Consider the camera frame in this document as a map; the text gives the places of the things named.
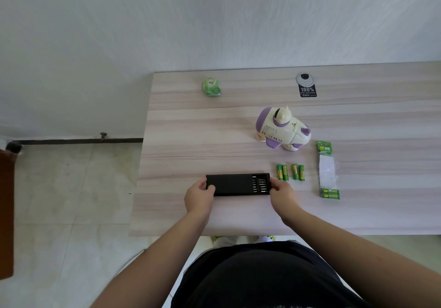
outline white wall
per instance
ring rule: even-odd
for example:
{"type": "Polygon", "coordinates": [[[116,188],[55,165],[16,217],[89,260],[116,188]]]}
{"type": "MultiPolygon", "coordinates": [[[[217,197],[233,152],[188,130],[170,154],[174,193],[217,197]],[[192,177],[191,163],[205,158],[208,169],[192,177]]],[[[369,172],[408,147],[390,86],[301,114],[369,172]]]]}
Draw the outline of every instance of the white wall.
{"type": "Polygon", "coordinates": [[[154,71],[441,60],[441,0],[0,0],[0,135],[142,137],[154,71]]]}

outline white and purple toy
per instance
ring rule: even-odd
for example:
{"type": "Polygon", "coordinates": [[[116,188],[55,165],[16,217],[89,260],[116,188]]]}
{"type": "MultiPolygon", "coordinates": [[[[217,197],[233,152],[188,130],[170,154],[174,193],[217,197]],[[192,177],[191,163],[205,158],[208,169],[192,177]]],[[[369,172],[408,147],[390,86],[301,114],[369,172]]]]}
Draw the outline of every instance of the white and purple toy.
{"type": "Polygon", "coordinates": [[[288,107],[267,107],[256,121],[257,138],[276,149],[283,144],[289,151],[297,151],[311,139],[311,129],[292,116],[288,107]]]}

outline person's right hand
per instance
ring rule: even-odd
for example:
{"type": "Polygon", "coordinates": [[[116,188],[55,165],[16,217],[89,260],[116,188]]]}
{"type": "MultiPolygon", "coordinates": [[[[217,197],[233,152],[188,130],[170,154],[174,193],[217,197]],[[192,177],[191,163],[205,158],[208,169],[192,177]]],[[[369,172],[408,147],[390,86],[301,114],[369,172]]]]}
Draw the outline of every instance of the person's right hand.
{"type": "Polygon", "coordinates": [[[296,208],[300,208],[297,200],[297,193],[287,181],[280,181],[275,178],[269,180],[271,182],[271,205],[282,221],[286,224],[289,217],[293,215],[296,208]]]}

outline wood grain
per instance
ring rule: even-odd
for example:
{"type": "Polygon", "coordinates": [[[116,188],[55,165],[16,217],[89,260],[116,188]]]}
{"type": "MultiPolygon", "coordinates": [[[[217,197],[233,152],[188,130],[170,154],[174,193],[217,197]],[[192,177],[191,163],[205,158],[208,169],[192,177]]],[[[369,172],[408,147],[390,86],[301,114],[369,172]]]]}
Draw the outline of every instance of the wood grain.
{"type": "MultiPolygon", "coordinates": [[[[441,62],[156,73],[130,234],[163,234],[205,174],[305,165],[290,180],[307,211],[357,234],[441,234],[441,62]],[[317,97],[301,98],[309,72],[317,97]],[[222,95],[206,97],[206,77],[222,95]],[[267,106],[288,105],[312,129],[300,151],[254,138],[267,106]],[[331,141],[341,200],[319,197],[317,140],[331,141]]],[[[269,196],[216,198],[204,235],[289,235],[269,196]]]]}

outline green battery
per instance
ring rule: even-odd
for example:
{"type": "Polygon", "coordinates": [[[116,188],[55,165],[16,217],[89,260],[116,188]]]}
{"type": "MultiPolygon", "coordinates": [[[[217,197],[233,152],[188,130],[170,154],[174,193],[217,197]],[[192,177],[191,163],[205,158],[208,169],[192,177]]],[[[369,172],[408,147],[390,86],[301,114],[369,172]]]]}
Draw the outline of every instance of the green battery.
{"type": "Polygon", "coordinates": [[[305,181],[305,168],[299,165],[300,181],[305,181]]]}
{"type": "Polygon", "coordinates": [[[292,165],[292,177],[294,180],[299,180],[299,172],[297,170],[297,164],[292,165]]]}
{"type": "Polygon", "coordinates": [[[289,180],[288,168],[286,167],[286,165],[282,165],[282,171],[283,171],[283,180],[288,181],[289,180]]]}
{"type": "Polygon", "coordinates": [[[279,180],[283,180],[282,164],[277,165],[277,176],[279,180]]]}

